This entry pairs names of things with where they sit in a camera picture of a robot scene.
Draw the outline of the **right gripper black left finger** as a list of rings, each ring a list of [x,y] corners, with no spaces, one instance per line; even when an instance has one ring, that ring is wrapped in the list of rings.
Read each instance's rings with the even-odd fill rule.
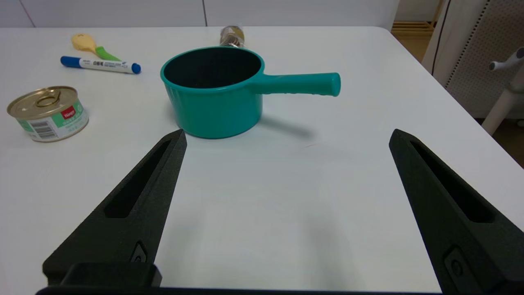
[[[44,261],[51,286],[158,287],[155,258],[187,141],[164,136]]]

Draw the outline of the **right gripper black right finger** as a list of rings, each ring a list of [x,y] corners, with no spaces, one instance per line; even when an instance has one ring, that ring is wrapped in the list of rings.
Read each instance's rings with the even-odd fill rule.
[[[389,149],[442,292],[522,295],[523,231],[415,136]]]

